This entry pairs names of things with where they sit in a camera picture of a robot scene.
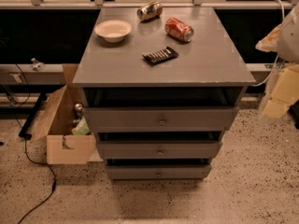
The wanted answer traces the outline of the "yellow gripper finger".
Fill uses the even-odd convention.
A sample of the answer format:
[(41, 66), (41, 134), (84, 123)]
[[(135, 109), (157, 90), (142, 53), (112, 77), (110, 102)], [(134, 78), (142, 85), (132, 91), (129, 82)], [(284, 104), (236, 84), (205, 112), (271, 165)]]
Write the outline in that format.
[(279, 29), (280, 25), (276, 26), (267, 36), (256, 44), (255, 48), (263, 52), (277, 52)]
[(299, 64), (289, 64), (285, 68), (277, 69), (267, 82), (262, 116), (267, 119), (280, 119), (298, 100)]

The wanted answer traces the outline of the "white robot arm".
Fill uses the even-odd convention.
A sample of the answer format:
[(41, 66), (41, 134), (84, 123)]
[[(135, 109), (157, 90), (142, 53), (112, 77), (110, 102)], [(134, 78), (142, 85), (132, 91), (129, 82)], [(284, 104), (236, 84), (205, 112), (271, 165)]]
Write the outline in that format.
[(280, 119), (299, 101), (299, 4), (255, 48), (275, 52), (287, 63), (284, 68), (275, 67), (270, 72), (260, 106), (263, 119)]

